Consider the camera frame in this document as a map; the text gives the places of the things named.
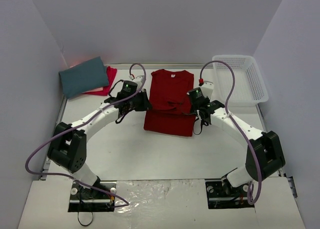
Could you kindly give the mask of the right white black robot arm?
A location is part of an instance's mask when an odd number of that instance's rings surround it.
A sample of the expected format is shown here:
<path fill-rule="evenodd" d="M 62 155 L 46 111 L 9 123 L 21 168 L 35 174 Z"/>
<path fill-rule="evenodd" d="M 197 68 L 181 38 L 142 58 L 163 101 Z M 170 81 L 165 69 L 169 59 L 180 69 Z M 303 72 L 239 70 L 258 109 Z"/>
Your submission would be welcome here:
<path fill-rule="evenodd" d="M 222 191 L 229 196 L 239 191 L 240 186 L 250 181 L 265 180 L 285 166 L 286 161 L 279 136 L 274 131 L 264 132 L 254 128 L 228 111 L 218 100 L 211 101 L 203 95 L 200 87 L 187 92 L 191 112 L 197 113 L 203 125 L 213 125 L 235 141 L 246 151 L 244 165 L 228 172 L 222 179 Z"/>

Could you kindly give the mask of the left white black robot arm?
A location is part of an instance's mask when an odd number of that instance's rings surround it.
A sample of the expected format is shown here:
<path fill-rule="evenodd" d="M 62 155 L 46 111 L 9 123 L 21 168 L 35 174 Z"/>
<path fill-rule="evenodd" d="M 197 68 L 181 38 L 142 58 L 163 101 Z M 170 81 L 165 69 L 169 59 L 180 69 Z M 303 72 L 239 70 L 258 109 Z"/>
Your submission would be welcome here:
<path fill-rule="evenodd" d="M 145 112 L 152 108 L 147 92 L 143 89 L 145 76 L 122 80 L 121 91 L 116 97 L 109 96 L 96 110 L 73 123 L 59 123 L 55 139 L 50 143 L 47 156 L 58 166 L 68 171 L 77 181 L 84 183 L 82 192 L 89 198 L 101 192 L 100 178 L 86 164 L 87 143 L 110 123 L 120 124 L 132 112 Z"/>

